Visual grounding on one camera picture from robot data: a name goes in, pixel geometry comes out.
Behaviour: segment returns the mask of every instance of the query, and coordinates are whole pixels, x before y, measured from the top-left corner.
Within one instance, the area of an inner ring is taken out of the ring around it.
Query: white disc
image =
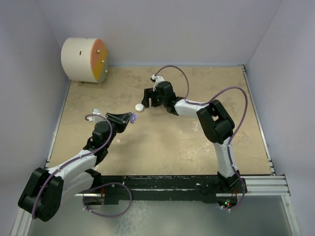
[[[142,112],[144,110],[144,106],[141,103],[138,103],[135,108],[138,112]]]

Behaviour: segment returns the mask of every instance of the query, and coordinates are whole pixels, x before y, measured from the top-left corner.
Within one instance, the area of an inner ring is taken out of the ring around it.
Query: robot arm
[[[114,137],[117,133],[124,132],[132,115],[133,113],[121,115],[107,113],[107,120],[112,126],[112,134],[108,142],[110,125],[103,120],[95,125],[87,144],[76,156],[65,162],[68,164],[64,168],[62,166],[65,163],[47,170],[37,168],[32,173],[18,201],[18,206],[31,213],[42,185],[56,170],[59,171],[47,183],[35,209],[36,217],[42,221],[50,220],[56,214],[60,205],[75,194],[98,186],[100,173],[91,168],[98,165],[105,158]],[[105,142],[107,144],[103,148],[91,153],[102,147]]]
[[[144,89],[142,105],[148,108],[150,98],[153,107],[163,105],[168,113],[199,119],[205,136],[214,144],[219,163],[219,174],[224,178],[233,177],[235,173],[228,156],[227,146],[235,124],[224,106],[218,100],[209,104],[193,101],[188,103],[183,97],[176,96],[171,83],[165,81],[163,77],[153,75],[151,81],[154,82],[154,86]],[[229,149],[232,163],[235,163],[232,144],[229,145]]]

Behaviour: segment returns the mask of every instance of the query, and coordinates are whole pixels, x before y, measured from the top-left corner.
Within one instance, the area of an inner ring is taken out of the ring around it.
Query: wooden table
[[[94,108],[102,114],[134,112],[143,98],[143,89],[151,88],[150,77],[159,67],[112,67],[101,88],[97,84],[72,82],[66,99],[50,167],[76,155],[94,129],[84,120]],[[190,83],[189,99],[208,101],[228,86],[247,86],[240,67],[182,67]],[[167,68],[160,73],[172,83],[177,96],[185,96],[187,85],[179,71]],[[236,125],[244,110],[243,94],[230,90],[218,100]],[[233,141],[236,164],[241,174],[270,174],[266,150],[249,99],[244,124]],[[150,107],[137,113],[113,140],[109,154],[95,167],[103,175],[210,175],[218,171],[218,162],[198,120],[169,114],[165,108]]]

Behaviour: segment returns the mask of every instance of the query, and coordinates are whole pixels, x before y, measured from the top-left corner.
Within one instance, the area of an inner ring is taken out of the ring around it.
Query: white wall
[[[68,83],[36,0],[0,1],[0,234],[9,235],[32,171],[43,166]]]
[[[247,63],[281,0],[38,0],[62,46],[100,37],[115,65]]]
[[[271,158],[305,236],[315,231],[314,25],[314,0],[284,0],[248,65]]]

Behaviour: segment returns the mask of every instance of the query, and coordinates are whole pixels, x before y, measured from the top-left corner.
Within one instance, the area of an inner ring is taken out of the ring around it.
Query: cylindrical container
[[[61,50],[61,63],[71,80],[102,83],[108,68],[105,44],[99,38],[68,38]]]

